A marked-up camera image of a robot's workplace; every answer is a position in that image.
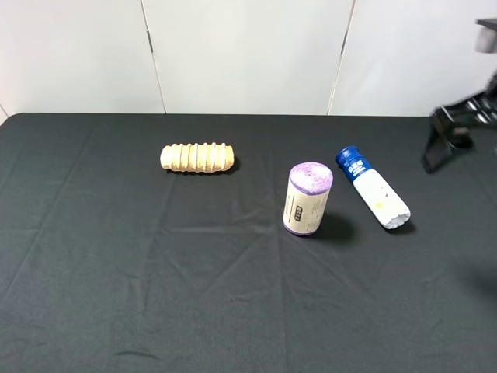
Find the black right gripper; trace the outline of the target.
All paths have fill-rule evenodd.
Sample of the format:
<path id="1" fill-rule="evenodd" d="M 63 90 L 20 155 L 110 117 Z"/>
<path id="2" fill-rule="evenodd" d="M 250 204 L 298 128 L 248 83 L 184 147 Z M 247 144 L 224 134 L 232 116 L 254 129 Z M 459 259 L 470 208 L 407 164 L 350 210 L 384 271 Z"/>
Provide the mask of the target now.
<path id="1" fill-rule="evenodd" d="M 445 165 L 452 152 L 469 152 L 474 148 L 470 127 L 496 128 L 496 73 L 483 91 L 456 103 L 438 106 L 429 124 L 422 166 L 431 174 Z M 452 128 L 448 139 L 447 128 Z"/>

